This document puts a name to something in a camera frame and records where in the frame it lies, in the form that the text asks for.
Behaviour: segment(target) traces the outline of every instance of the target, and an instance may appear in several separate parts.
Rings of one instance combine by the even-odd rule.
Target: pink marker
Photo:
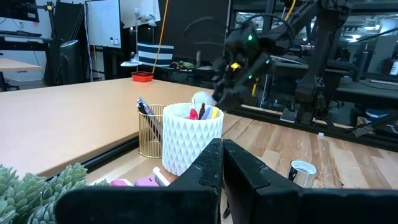
[[[158,187],[159,185],[152,177],[144,177],[135,181],[134,186],[136,187]]]
[[[111,186],[116,187],[133,187],[133,184],[126,179],[116,179],[111,181]]]

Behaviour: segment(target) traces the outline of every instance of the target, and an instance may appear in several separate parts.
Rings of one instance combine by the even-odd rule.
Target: tan tabletop
[[[18,62],[7,58],[0,58],[0,72],[40,70],[42,67],[25,62]]]
[[[59,173],[138,134],[137,99],[189,102],[211,90],[130,78],[0,93],[0,164],[18,174]]]

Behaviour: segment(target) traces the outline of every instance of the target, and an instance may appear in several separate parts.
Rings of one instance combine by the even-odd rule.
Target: succulent plant
[[[28,219],[28,224],[56,224],[54,215],[55,202],[48,203],[36,210]]]
[[[7,168],[0,165],[0,196],[5,193],[13,180],[18,179],[16,172],[16,170],[12,170],[12,167]]]
[[[4,197],[0,197],[0,224],[10,223],[15,214],[15,207],[9,205]]]
[[[61,172],[59,176],[56,176],[50,180],[49,187],[56,192],[63,189],[64,186],[68,185],[69,183],[74,185],[77,182],[84,180],[86,175],[87,169],[81,164],[76,163],[73,166],[69,165],[64,171]]]
[[[7,206],[15,208],[13,223],[24,223],[30,210],[40,203],[40,194],[45,187],[45,177],[27,173],[22,180],[12,180],[3,197]]]
[[[106,181],[106,179],[105,179],[105,180],[102,180],[101,182],[98,182],[98,183],[93,184],[93,186],[97,186],[97,187],[99,187],[99,186],[110,186],[110,185],[111,185],[111,184],[108,183],[108,181]]]
[[[0,224],[56,224],[53,208],[67,192],[86,186],[87,169],[77,163],[49,182],[26,174],[18,180],[12,168],[0,165]],[[109,186],[106,180],[94,186]]]

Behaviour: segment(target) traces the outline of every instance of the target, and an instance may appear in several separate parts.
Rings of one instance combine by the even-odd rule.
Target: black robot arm
[[[300,103],[313,104],[322,96],[322,75],[335,39],[336,31],[344,24],[352,8],[351,0],[309,0],[296,9],[288,21],[259,36],[250,19],[230,33],[225,42],[227,57],[221,64],[221,75],[216,83],[213,98],[222,110],[230,110],[250,98],[256,80],[272,68],[271,55],[283,55],[294,37],[316,16],[317,44],[308,73],[295,90]]]

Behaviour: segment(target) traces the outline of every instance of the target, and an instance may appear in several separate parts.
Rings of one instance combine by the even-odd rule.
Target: blue and white striped cushion
[[[138,57],[143,65],[154,66],[159,44],[138,43]],[[172,63],[174,46],[161,45],[156,67],[168,67]]]

